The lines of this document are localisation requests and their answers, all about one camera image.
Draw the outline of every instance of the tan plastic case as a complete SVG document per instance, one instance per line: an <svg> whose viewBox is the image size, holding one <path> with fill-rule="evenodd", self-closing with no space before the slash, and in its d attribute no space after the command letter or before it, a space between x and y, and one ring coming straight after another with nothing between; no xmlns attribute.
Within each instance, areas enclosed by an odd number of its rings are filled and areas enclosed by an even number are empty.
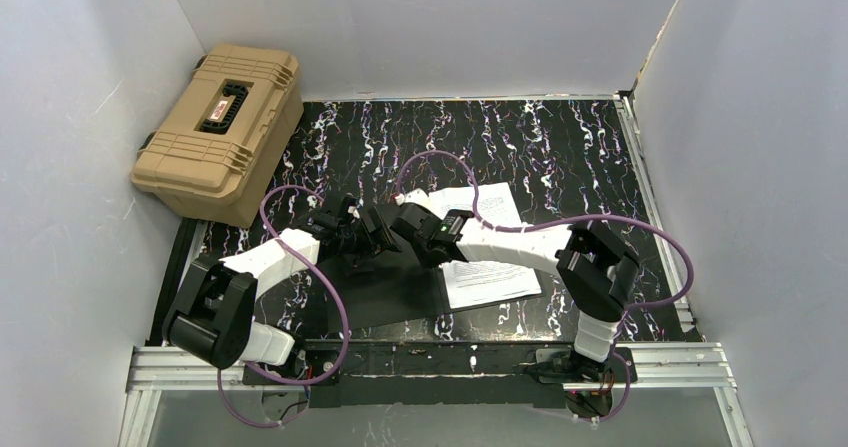
<svg viewBox="0 0 848 447"><path fill-rule="evenodd" d="M222 44L139 150L132 182L183 217L250 227L303 114L288 52Z"/></svg>

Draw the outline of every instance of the red and white label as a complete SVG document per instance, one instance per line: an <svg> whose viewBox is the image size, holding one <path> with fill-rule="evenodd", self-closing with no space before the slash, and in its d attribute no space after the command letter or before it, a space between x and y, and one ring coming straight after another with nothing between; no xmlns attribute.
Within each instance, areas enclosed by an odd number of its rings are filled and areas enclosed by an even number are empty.
<svg viewBox="0 0 848 447"><path fill-rule="evenodd" d="M218 105L212 109L212 115L209 116L209 120L218 120L224 115L224 111L227 110L227 104L229 104L229 100L221 100L218 102Z"/></svg>

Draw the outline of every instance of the white paper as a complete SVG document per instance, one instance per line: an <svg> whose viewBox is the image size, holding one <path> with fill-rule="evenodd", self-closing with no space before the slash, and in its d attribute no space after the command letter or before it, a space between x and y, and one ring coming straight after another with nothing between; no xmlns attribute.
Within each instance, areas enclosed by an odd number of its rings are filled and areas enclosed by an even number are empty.
<svg viewBox="0 0 848 447"><path fill-rule="evenodd" d="M472 187L442 189L430 194L434 213L444 217L451 209L471 210ZM495 225L521 225L509 184L481 185L480 215ZM452 309L500 302L542 293L533 269L499 262L451 262L444 266L448 302Z"/></svg>

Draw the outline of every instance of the table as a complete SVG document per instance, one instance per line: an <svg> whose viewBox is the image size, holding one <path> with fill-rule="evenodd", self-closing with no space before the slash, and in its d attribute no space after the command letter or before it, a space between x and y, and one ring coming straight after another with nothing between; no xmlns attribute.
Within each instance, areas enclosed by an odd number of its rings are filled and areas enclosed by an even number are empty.
<svg viewBox="0 0 848 447"><path fill-rule="evenodd" d="M403 162L440 149L462 156L481 184L509 182L522 221L540 223L581 213L612 213L648 221L645 200L612 99L310 102L269 188L304 185L319 194L350 192L375 204L389 200ZM412 169L404 190L464 185L458 166L433 158ZM273 200L276 229L308 209L306 196ZM668 297L669 285L651 235L613 226L641 256L635 300ZM257 217L249 229L210 223L203 249L229 255L270 237ZM544 296L437 318L358 329L354 339L574 340L577 310L563 286L542 276ZM326 296L300 273L261 297L258 322L327 338ZM628 314L623 338L699 341L683 332L673 306Z"/></svg>

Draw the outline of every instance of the white wall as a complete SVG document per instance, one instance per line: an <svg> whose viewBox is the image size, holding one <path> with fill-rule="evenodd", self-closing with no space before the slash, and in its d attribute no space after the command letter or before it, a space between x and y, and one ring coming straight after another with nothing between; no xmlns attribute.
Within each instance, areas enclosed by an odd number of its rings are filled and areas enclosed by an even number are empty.
<svg viewBox="0 0 848 447"><path fill-rule="evenodd" d="M135 150L200 44L176 0L0 0L0 431L117 443L178 219Z"/></svg>
<svg viewBox="0 0 848 447"><path fill-rule="evenodd" d="M758 445L844 445L848 0L681 0L636 88Z"/></svg>
<svg viewBox="0 0 848 447"><path fill-rule="evenodd" d="M207 50L291 51L307 99L629 89L674 0L179 0Z"/></svg>

